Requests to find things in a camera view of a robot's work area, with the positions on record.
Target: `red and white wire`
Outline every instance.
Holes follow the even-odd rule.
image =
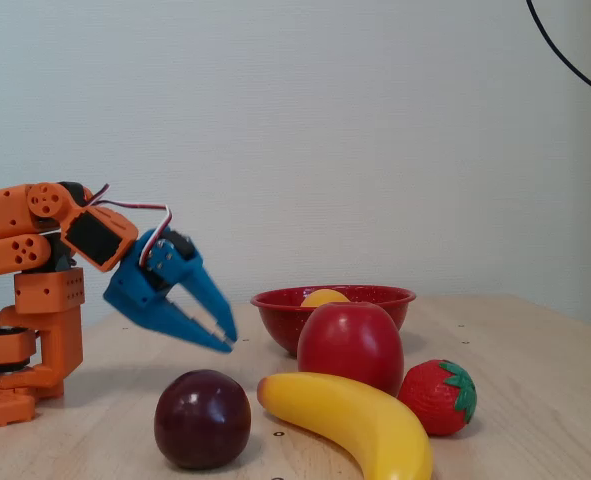
[[[156,203],[131,203],[131,202],[117,202],[114,200],[102,200],[102,197],[106,194],[110,186],[108,184],[104,185],[104,187],[93,195],[87,205],[115,205],[118,207],[123,208],[137,208],[137,209],[145,209],[145,210],[166,210],[166,216],[162,220],[162,222],[157,226],[157,228],[153,231],[150,238],[144,244],[144,248],[142,249],[142,253],[139,256],[139,265],[142,268],[146,267],[146,260],[148,259],[148,255],[150,254],[155,242],[159,240],[159,237],[162,235],[162,232],[168,227],[171,223],[171,219],[173,218],[173,214],[171,213],[171,209],[168,205],[163,204],[156,204]]]

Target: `orange robotic arm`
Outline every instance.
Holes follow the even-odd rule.
[[[165,205],[103,200],[77,183],[39,183],[0,190],[0,275],[16,272],[15,302],[0,311],[0,425],[33,418],[35,402],[62,395],[82,362],[79,254],[101,272],[117,266],[104,299],[135,324],[221,352],[237,330],[230,305],[188,237],[168,228]],[[142,235],[119,213],[99,206],[166,210]],[[168,301],[175,285],[215,317],[220,338]],[[42,363],[28,366],[40,337]]]

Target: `yellow ball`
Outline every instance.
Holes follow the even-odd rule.
[[[320,288],[310,293],[302,302],[302,307],[319,307],[325,303],[331,302],[350,302],[348,298],[336,290],[330,288]]]

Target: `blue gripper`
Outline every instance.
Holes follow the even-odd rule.
[[[120,263],[104,292],[104,299],[140,327],[221,352],[231,352],[237,329],[230,305],[203,267],[203,260],[186,237],[166,229],[146,262],[139,258],[153,230],[146,232]],[[188,317],[167,298],[182,285],[215,318],[223,330],[220,339]]]

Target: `green strawberry leaves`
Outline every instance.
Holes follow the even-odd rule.
[[[475,413],[475,407],[477,406],[477,391],[473,379],[466,370],[452,362],[444,361],[439,366],[453,374],[444,383],[460,389],[457,401],[455,402],[455,410],[458,412],[465,410],[466,415],[464,416],[464,421],[470,423]]]

